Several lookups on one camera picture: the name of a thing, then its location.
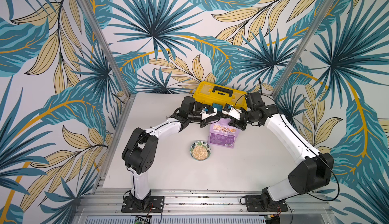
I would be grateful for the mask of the purple oats bag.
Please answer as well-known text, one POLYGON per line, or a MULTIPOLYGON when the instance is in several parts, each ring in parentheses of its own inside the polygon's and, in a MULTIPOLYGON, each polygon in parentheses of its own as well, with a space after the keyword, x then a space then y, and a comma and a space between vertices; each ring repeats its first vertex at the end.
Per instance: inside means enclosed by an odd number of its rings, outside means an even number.
POLYGON ((241 130, 230 126, 231 121, 232 119, 222 118, 211 124, 208 143, 233 149, 241 130))

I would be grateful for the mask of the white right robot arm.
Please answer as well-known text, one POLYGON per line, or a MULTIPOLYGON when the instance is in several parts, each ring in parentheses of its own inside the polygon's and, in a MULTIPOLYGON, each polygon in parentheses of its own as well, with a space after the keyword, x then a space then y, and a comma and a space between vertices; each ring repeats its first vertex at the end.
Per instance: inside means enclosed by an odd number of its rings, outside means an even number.
POLYGON ((266 127, 283 144, 296 164, 284 180, 261 191, 262 206, 276 205, 290 197, 309 194, 327 186, 334 176, 333 157, 314 148, 293 128, 274 103, 265 104, 261 93, 248 93, 242 97, 247 109, 235 108, 231 104, 223 107, 223 114, 232 118, 230 125, 240 130, 253 123, 266 127))

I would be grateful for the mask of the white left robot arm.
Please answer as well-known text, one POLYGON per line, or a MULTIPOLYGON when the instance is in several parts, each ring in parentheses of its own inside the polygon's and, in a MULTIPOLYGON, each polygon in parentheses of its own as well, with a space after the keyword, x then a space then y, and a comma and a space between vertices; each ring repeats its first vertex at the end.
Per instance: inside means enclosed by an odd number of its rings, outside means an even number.
POLYGON ((151 168, 158 147, 158 141, 183 131, 189 124, 201 128, 222 118, 221 113, 211 105, 196 102, 186 96, 167 120, 149 129, 136 128, 122 152, 126 169, 132 174, 132 189, 124 203, 140 210, 146 210, 151 202, 148 170, 151 168))

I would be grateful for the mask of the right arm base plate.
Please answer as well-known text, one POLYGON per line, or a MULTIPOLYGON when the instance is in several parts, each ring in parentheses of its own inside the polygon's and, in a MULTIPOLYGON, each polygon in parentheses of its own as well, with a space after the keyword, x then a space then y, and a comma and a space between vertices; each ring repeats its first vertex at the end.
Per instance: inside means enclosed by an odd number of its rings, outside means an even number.
POLYGON ((288 207, 284 201, 273 201, 267 196, 249 195, 244 196, 243 199, 248 212, 281 213, 288 211, 288 207))

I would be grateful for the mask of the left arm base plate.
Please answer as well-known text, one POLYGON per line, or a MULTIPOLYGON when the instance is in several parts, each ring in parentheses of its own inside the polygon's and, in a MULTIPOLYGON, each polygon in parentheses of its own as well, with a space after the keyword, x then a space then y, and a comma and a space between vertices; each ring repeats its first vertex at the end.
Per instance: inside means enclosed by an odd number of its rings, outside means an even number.
POLYGON ((122 204, 121 213, 161 213, 164 210, 164 204, 164 196, 149 196, 144 200, 126 196, 122 204))

